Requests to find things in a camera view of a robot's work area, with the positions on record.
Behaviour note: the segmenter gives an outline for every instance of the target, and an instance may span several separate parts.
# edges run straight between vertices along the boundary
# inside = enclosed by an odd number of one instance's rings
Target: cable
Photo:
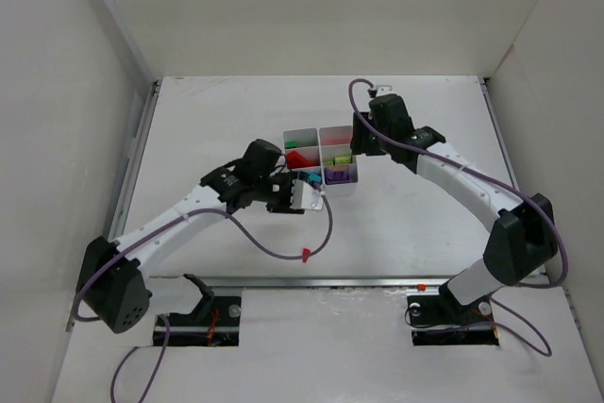
[[[158,359],[156,360],[155,366],[153,367],[153,372],[151,372],[151,377],[149,377],[149,380],[147,381],[147,385],[144,386],[144,391],[143,391],[143,394],[141,395],[141,399],[139,400],[139,403],[144,402],[144,400],[147,397],[147,394],[149,393],[149,389],[151,389],[151,385],[153,384],[153,381],[155,380],[155,376],[158,373],[159,366],[161,365],[161,361],[163,360],[163,355],[166,353],[166,349],[168,348],[168,342],[170,340],[170,322],[168,321],[168,317],[165,314],[163,314],[163,315],[159,315],[159,318],[163,321],[163,324],[166,326],[166,332],[163,337],[163,345],[161,346],[161,350],[159,351]],[[130,356],[132,356],[136,352],[136,350],[139,348],[140,348],[139,346],[135,346],[130,351],[128,351],[126,353],[126,355],[124,356],[124,358],[122,359],[122,361],[118,364],[117,368],[115,369],[115,372],[113,373],[113,378],[111,378],[111,385],[109,387],[109,398],[111,399],[111,403],[117,403],[117,400],[115,399],[115,384],[117,382],[118,376],[120,375],[120,371],[122,370],[122,367],[124,366],[124,364],[126,363],[128,358]]]
[[[325,207],[327,209],[327,218],[328,218],[327,234],[326,234],[326,237],[323,240],[323,242],[319,245],[319,247],[317,247],[314,251],[312,251],[310,253],[311,257],[314,256],[314,255],[317,255],[319,252],[321,252],[326,247],[327,243],[331,239],[331,233],[333,232],[333,212],[331,211],[331,206],[329,205],[329,202],[327,201],[327,198],[324,195],[322,195],[322,197],[323,197],[323,202],[325,203]],[[137,248],[141,247],[142,245],[148,243],[149,241],[151,241],[152,239],[154,239],[156,236],[160,235],[164,231],[169,230],[170,228],[172,228],[174,226],[177,226],[181,222],[184,222],[185,219],[188,219],[189,217],[196,216],[196,215],[199,215],[199,214],[207,214],[207,213],[220,214],[221,216],[226,217],[229,221],[231,221],[233,224],[235,224],[235,226],[243,233],[243,235],[245,235],[245,237],[249,241],[252,242],[253,245],[255,245],[258,249],[260,249],[265,254],[267,254],[267,255],[275,258],[275,259],[280,259],[280,260],[303,260],[302,255],[292,255],[292,256],[290,256],[290,255],[282,255],[282,254],[278,254],[277,252],[273,252],[270,249],[267,249],[256,238],[254,238],[254,236],[247,230],[247,228],[245,228],[243,226],[243,224],[241,222],[239,222],[232,214],[229,214],[229,213],[227,213],[225,211],[217,210],[217,209],[214,209],[214,208],[203,208],[203,209],[199,209],[199,210],[192,210],[192,211],[189,211],[184,216],[177,217],[173,221],[170,221],[167,224],[163,225],[162,227],[159,227],[158,229],[156,229],[156,230],[152,231],[151,233],[147,234],[146,236],[143,236],[137,242],[131,244],[129,247],[127,247],[126,249],[124,249],[122,252],[120,252],[119,254],[115,255],[114,257],[112,257],[103,266],[101,266],[91,276],[91,278],[89,278],[88,281],[82,286],[82,288],[80,289],[80,291],[77,292],[77,294],[75,295],[74,305],[72,307],[72,315],[74,316],[74,318],[77,321],[82,322],[82,323],[90,323],[92,321],[99,320],[99,317],[97,317],[97,316],[94,316],[94,317],[81,316],[77,311],[78,311],[79,305],[84,300],[84,295],[94,285],[94,283],[96,282],[96,280],[98,280],[101,276],[103,276],[103,274],[105,274],[108,271],[108,269],[110,269],[115,263],[117,263],[119,260],[121,260],[122,258],[124,258],[129,253],[133,252],[135,249],[137,249]]]
[[[507,311],[507,312],[511,313],[513,316],[515,316],[520,321],[522,321],[525,325],[527,325],[528,327],[530,327],[530,329],[535,334],[537,334],[537,337],[539,337],[539,340],[541,340],[541,342],[544,344],[545,351],[542,350],[542,349],[539,349],[539,347],[535,346],[531,341],[527,340],[525,337],[523,337],[522,335],[520,335],[518,332],[516,332],[515,330],[513,330],[511,327],[509,327],[507,325],[504,325],[504,324],[501,324],[501,323],[498,323],[497,321],[479,321],[477,323],[470,323],[468,325],[463,325],[463,326],[448,327],[448,328],[445,328],[445,329],[427,330],[426,332],[428,332],[428,333],[434,333],[434,334],[446,334],[446,333],[449,333],[449,332],[464,331],[464,330],[469,329],[470,327],[481,327],[481,326],[500,327],[500,328],[502,328],[504,330],[507,330],[517,340],[519,340],[520,342],[522,342],[523,344],[525,344],[526,346],[528,346],[530,349],[532,349],[536,353],[541,354],[542,356],[545,356],[546,358],[551,358],[551,356],[553,354],[551,346],[549,345],[549,342],[545,338],[544,334],[542,334],[541,331],[535,325],[533,325],[527,318],[525,318],[524,316],[522,316],[517,311],[514,311],[514,310],[510,309],[508,306],[506,306],[506,305],[500,303],[499,301],[495,300],[492,296],[490,296],[490,298],[491,298],[491,302],[493,304],[495,304],[496,306],[499,306],[504,311]],[[408,311],[409,311],[409,309],[405,312],[405,322],[407,322],[407,313],[408,313]],[[411,323],[407,323],[407,324],[409,326],[411,326],[411,327],[428,328],[428,327],[424,327],[424,326],[421,326],[421,327],[420,326],[415,326],[415,325],[413,325]]]
[[[558,248],[560,250],[560,258],[562,260],[562,272],[561,272],[558,280],[556,280],[555,282],[552,282],[552,283],[547,283],[547,284],[520,283],[520,284],[518,284],[518,286],[519,287],[529,287],[529,288],[554,288],[554,287],[558,287],[559,285],[562,285],[562,283],[566,280],[566,277],[568,276],[568,256],[566,255],[566,247],[564,246],[564,242],[562,241],[562,236],[560,235],[560,232],[558,231],[558,229],[556,228],[556,226],[554,225],[552,220],[549,218],[549,216],[545,213],[545,211],[543,211],[541,209],[541,207],[539,207],[539,205],[537,205],[528,196],[524,195],[522,192],[518,191],[513,186],[511,186],[507,183],[504,183],[503,181],[499,181],[496,178],[485,175],[474,169],[465,167],[465,166],[459,164],[458,162],[451,160],[449,158],[446,158],[444,156],[437,155],[436,153],[431,153],[423,148],[418,148],[416,146],[407,145],[406,143],[397,142],[397,141],[391,139],[390,137],[386,136],[385,134],[382,134],[377,129],[375,129],[361,115],[361,112],[359,111],[359,108],[357,107],[357,103],[355,102],[355,97],[354,97],[354,93],[353,93],[353,89],[354,89],[355,85],[357,85],[357,84],[366,84],[369,87],[373,87],[374,84],[370,80],[363,79],[363,78],[357,78],[357,79],[352,80],[350,82],[350,84],[348,84],[348,99],[350,100],[350,105],[352,106],[352,109],[355,111],[355,115],[357,116],[359,121],[361,123],[363,123],[363,125],[367,129],[369,129],[369,131],[371,131],[376,137],[382,139],[384,142],[389,143],[390,145],[396,146],[398,148],[403,148],[403,149],[411,151],[413,153],[418,153],[420,155],[428,156],[429,158],[434,158],[434,159],[444,162],[452,167],[455,167],[456,169],[460,169],[461,171],[465,172],[468,175],[475,176],[476,178],[482,179],[483,181],[487,181],[491,184],[495,184],[496,186],[499,186],[500,188],[508,191],[509,193],[513,193],[518,198],[522,199],[522,201],[527,203],[531,208],[533,208],[535,211],[537,211],[537,213],[543,218],[543,220],[544,220],[545,224],[547,225],[547,227],[549,228],[549,230],[554,235],[556,244],[558,245]]]

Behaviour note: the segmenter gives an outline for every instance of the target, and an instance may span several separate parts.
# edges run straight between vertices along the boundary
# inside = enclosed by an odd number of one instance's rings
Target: table surface
[[[432,126],[485,172],[509,181],[495,128],[475,76],[372,76],[403,96],[417,126]],[[285,130],[350,125],[350,76],[167,77],[149,130],[127,216],[137,228],[199,178],[263,138]],[[357,90],[358,104],[368,97]],[[307,264],[274,260],[229,222],[195,237],[154,273],[212,277],[444,277],[481,256],[482,225],[463,206],[388,157],[359,158],[354,195],[333,198],[328,247]],[[258,204],[237,213],[272,250],[299,255],[327,231],[324,212],[274,215]]]
[[[562,289],[505,289],[497,298],[540,329],[543,358],[499,330],[496,346],[412,346],[395,289],[248,290],[239,347],[171,347],[145,403],[596,403],[596,380]],[[538,346],[494,307],[495,320]],[[153,319],[122,335],[77,324],[54,403],[109,401],[115,367],[133,345],[150,345]],[[137,351],[122,370],[117,401],[139,401],[158,356]]]

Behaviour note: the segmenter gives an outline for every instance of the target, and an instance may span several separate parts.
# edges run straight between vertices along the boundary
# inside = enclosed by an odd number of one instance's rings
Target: purple object
[[[325,181],[326,184],[344,184],[350,183],[350,172],[348,167],[326,167],[325,169]]]

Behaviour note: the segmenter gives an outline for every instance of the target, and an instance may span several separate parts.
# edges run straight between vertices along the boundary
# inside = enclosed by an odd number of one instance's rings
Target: wall
[[[156,76],[490,76],[536,0],[116,0]]]
[[[566,286],[601,387],[603,24],[602,0],[539,0],[489,85],[520,186],[554,203],[570,255]]]
[[[49,398],[133,85],[88,0],[0,0],[0,389]]]

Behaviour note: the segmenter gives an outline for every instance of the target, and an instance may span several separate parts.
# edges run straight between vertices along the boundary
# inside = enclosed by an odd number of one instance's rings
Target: robotic arm
[[[323,198],[302,173],[276,172],[281,150],[257,139],[243,157],[219,167],[179,202],[139,229],[109,242],[96,238],[86,248],[77,290],[104,265],[111,265],[86,292],[84,301],[109,328],[120,333],[130,329],[148,311],[191,313],[203,319],[211,309],[213,292],[199,278],[186,275],[171,282],[172,289],[152,288],[148,279],[163,260],[207,227],[210,227],[254,201],[266,203],[273,213],[302,214],[321,210]],[[166,292],[183,296],[193,292],[201,299],[182,297],[177,307]],[[170,300],[166,307],[162,301]],[[199,300],[192,306],[191,302]]]
[[[373,98],[369,112],[361,115],[374,128],[391,139],[459,162],[462,167],[477,168],[465,160],[445,137],[429,126],[415,128],[403,99],[389,86],[370,90]],[[431,313],[422,324],[464,324],[478,303],[505,285],[515,285],[557,253],[553,235],[543,219],[513,194],[461,169],[433,157],[393,146],[372,134],[354,117],[353,154],[390,155],[415,174],[432,181],[468,208],[490,232],[481,259],[439,288]],[[553,220],[551,203],[537,193],[532,200]],[[415,313],[426,314],[426,307],[413,299]]]

